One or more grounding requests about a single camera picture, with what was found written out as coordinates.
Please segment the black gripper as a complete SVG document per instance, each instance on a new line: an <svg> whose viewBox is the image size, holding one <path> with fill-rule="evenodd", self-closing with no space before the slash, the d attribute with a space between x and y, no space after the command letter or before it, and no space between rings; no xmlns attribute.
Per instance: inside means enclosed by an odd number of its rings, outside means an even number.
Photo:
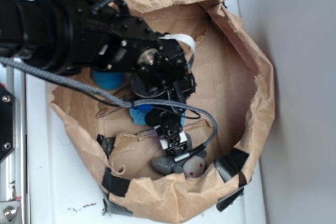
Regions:
<svg viewBox="0 0 336 224"><path fill-rule="evenodd" d="M139 99L162 99L185 103L195 92L196 83L191 63L175 39L135 40L131 56L134 72L131 87ZM168 156L179 156L192 149L191 137L182 128L177 139L169 139L161 126L177 126L183 121L185 109L172 105L152 105L146 125L155 127L161 148Z"/></svg>

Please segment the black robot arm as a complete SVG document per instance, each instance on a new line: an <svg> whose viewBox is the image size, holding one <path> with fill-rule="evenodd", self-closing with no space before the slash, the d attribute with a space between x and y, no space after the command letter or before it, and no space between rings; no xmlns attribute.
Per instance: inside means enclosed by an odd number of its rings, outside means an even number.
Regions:
<svg viewBox="0 0 336 224"><path fill-rule="evenodd" d="M125 0L1 0L1 62L67 86L83 68L130 73L145 117L176 161L195 154L182 130L186 100L195 91L190 61L170 34L154 32Z"/></svg>

